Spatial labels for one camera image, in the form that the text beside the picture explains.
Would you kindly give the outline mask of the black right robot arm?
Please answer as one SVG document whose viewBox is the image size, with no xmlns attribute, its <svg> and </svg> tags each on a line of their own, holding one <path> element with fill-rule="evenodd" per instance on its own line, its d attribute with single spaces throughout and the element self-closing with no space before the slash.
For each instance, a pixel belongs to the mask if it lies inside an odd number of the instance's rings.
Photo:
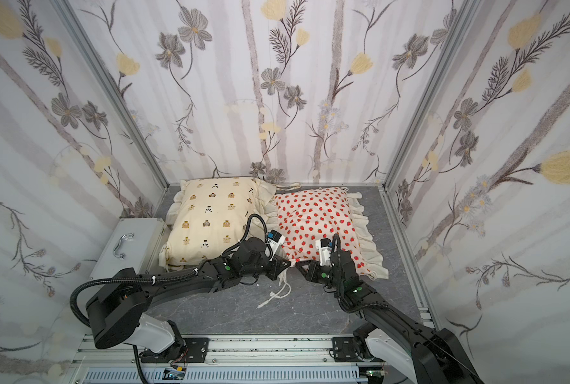
<svg viewBox="0 0 570 384">
<path fill-rule="evenodd" d="M 330 290 L 344 312 L 358 315 L 402 348 L 404 362 L 412 364 L 412 373 L 406 374 L 408 379 L 416 383 L 483 381 L 451 331 L 424 326 L 390 305 L 357 275 L 350 252 L 342 249 L 342 239 L 336 235 L 329 244 L 331 257 L 327 265 L 312 259 L 298 262 L 296 269 L 305 280 Z"/>
</svg>

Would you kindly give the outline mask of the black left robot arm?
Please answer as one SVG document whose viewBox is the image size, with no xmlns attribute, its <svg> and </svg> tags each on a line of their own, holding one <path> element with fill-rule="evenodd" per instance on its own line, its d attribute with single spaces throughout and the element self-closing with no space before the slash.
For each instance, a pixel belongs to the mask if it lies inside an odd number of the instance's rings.
<svg viewBox="0 0 570 384">
<path fill-rule="evenodd" d="M 262 237 L 248 231 L 222 254 L 191 270 L 139 275 L 134 268 L 120 270 L 111 278 L 83 283 L 70 296 L 70 309 L 80 323 L 91 329 L 96 348 L 119 344 L 142 346 L 161 353 L 182 338 L 173 322 L 151 325 L 145 313 L 152 305 L 195 294 L 223 291 L 247 277 L 277 280 L 290 261 L 278 256 L 285 238 L 263 223 Z"/>
</svg>

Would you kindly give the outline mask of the strawberry print ruffled pillow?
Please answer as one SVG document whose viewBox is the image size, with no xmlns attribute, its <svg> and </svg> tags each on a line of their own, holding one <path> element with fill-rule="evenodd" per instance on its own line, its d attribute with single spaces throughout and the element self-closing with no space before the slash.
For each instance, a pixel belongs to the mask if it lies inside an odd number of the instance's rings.
<svg viewBox="0 0 570 384">
<path fill-rule="evenodd" d="M 318 242 L 338 235 L 358 275 L 388 279 L 389 270 L 382 265 L 383 257 L 367 228 L 369 219 L 361 198 L 360 193 L 345 187 L 275 195 L 272 202 L 276 206 L 277 231 L 285 237 L 283 257 L 294 264 L 319 260 Z"/>
</svg>

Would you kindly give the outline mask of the cream animal print pillow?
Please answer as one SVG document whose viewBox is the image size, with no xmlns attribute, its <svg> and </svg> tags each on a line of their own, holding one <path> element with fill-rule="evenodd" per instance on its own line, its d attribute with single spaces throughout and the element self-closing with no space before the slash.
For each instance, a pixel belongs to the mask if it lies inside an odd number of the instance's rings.
<svg viewBox="0 0 570 384">
<path fill-rule="evenodd" d="M 166 214 L 171 233 L 158 265 L 177 270 L 219 257 L 242 239 L 252 214 L 274 229 L 276 192 L 275 185 L 256 178 L 182 180 Z"/>
</svg>

